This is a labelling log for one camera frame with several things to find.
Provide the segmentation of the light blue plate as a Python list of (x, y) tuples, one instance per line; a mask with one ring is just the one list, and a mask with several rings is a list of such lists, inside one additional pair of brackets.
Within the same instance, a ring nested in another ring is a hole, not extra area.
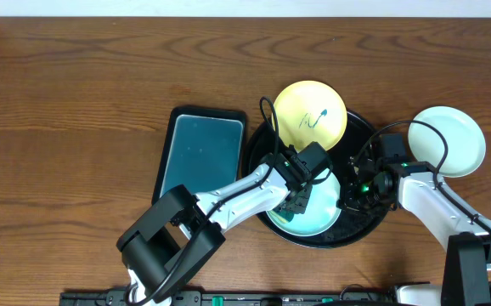
[(306, 211), (291, 214), (268, 211), (268, 218), (286, 234), (307, 237), (328, 230), (339, 218), (341, 209), (337, 207), (340, 197), (340, 183), (334, 173), (320, 184), (313, 186)]

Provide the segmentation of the green scrubbing sponge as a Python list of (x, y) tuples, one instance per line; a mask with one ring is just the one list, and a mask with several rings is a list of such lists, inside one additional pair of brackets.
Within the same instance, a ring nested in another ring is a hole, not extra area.
[(278, 211), (276, 215), (284, 224), (289, 223), (295, 217), (295, 213), (286, 210)]

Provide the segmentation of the pale green plate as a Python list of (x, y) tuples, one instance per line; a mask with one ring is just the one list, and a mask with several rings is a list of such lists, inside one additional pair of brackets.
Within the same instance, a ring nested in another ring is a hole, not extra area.
[[(483, 163), (486, 154), (483, 131), (465, 112), (448, 106), (434, 106), (421, 111), (414, 120), (433, 126), (445, 138), (449, 151), (440, 169), (442, 176), (464, 177)], [(443, 141), (424, 125), (412, 123), (409, 126), (408, 142), (418, 162), (436, 166), (443, 157)]]

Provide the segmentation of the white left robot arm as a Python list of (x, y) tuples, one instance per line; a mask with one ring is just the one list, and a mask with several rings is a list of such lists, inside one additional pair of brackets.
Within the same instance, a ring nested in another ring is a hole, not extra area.
[(182, 184), (157, 200), (118, 239), (131, 283), (127, 305), (168, 305), (225, 242), (225, 233), (258, 213), (303, 212), (305, 193), (324, 171), (279, 159), (218, 190), (191, 194)]

